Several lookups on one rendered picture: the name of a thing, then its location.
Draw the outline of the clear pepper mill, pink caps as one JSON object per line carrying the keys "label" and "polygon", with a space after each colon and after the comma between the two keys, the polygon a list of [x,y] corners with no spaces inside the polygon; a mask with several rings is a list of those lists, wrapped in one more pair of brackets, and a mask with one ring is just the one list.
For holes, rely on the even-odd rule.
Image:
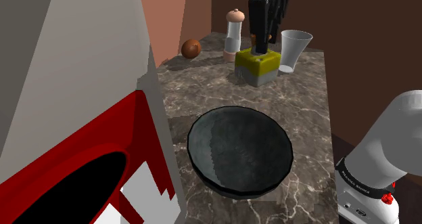
{"label": "clear pepper mill, pink caps", "polygon": [[245,19],[244,13],[238,9],[231,10],[226,15],[227,35],[223,58],[226,62],[234,62],[236,53],[241,48],[241,27]]}

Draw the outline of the brown egg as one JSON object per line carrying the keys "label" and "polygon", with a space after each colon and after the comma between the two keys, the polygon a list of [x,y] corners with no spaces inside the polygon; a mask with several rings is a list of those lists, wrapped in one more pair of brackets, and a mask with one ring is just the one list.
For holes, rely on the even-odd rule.
{"label": "brown egg", "polygon": [[184,58],[193,59],[200,54],[201,50],[202,46],[198,40],[188,39],[181,47],[181,54]]}

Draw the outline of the yellow and grey block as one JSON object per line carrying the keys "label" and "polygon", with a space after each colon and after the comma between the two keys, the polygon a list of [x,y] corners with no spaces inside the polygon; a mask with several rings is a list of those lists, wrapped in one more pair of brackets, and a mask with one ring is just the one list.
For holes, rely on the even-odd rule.
{"label": "yellow and grey block", "polygon": [[235,76],[254,87],[273,81],[277,77],[281,54],[269,49],[266,54],[254,55],[251,50],[237,52]]}

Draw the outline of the small orange object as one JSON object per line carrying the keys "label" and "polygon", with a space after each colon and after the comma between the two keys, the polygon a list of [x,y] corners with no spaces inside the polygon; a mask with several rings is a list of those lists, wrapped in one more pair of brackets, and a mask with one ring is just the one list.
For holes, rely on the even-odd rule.
{"label": "small orange object", "polygon": [[[252,46],[255,46],[256,45],[256,35],[251,34],[250,35],[250,38],[251,38],[251,44],[252,44]],[[269,35],[268,36],[268,40],[271,40],[271,38],[272,38],[272,35]]]}

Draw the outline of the black bowl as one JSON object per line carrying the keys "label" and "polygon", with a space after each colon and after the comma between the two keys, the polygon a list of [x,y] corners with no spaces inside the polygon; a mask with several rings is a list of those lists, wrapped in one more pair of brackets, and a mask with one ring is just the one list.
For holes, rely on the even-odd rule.
{"label": "black bowl", "polygon": [[206,186],[236,200],[273,191],[294,161],[285,130],[266,114],[241,106],[202,114],[189,130],[187,153]]}

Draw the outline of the red and white appliance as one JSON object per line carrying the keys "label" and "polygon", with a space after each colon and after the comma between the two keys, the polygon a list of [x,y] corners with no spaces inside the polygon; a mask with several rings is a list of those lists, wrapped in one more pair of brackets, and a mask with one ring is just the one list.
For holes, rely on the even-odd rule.
{"label": "red and white appliance", "polygon": [[185,224],[146,0],[0,0],[0,224]]}

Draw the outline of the white flared cup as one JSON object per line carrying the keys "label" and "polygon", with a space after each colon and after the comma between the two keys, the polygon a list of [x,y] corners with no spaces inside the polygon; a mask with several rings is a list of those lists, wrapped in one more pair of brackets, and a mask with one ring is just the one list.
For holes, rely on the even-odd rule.
{"label": "white flared cup", "polygon": [[301,30],[283,30],[281,32],[281,59],[279,71],[291,74],[300,54],[313,39],[313,36]]}

